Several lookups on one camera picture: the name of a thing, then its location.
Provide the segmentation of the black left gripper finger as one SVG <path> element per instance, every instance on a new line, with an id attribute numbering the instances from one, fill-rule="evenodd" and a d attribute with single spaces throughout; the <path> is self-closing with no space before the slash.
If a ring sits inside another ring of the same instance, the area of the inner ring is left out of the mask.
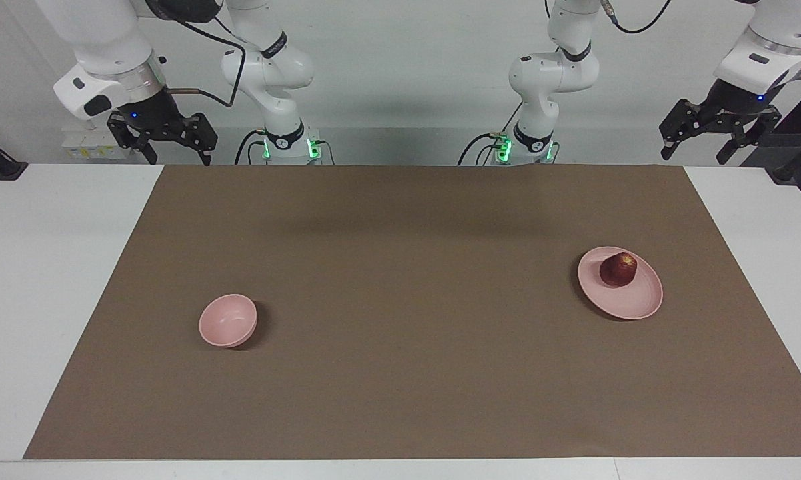
<path id="1" fill-rule="evenodd" d="M 704 106 L 691 103 L 687 99 L 679 100 L 659 125 L 663 147 L 660 157 L 669 161 L 681 142 L 705 133 Z"/>
<path id="2" fill-rule="evenodd" d="M 729 133 L 727 140 L 716 155 L 718 164 L 724 166 L 739 149 L 759 145 L 761 137 L 772 133 L 782 114 L 778 110 L 763 110 L 757 115 L 739 115 L 723 112 L 718 124 L 721 133 Z"/>

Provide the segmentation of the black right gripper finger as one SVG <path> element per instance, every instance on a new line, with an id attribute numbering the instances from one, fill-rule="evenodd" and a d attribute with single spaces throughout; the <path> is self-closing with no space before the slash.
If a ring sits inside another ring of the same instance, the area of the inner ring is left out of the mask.
<path id="1" fill-rule="evenodd" d="M 202 113 L 169 122 L 168 135 L 170 141 L 196 152 L 203 166 L 211 166 L 211 153 L 217 148 L 218 135 Z"/>
<path id="2" fill-rule="evenodd" d="M 149 136 L 145 133 L 133 133 L 120 112 L 110 112 L 107 127 L 120 148 L 131 149 L 141 154 L 151 166 L 157 164 L 157 152 L 150 145 Z"/>

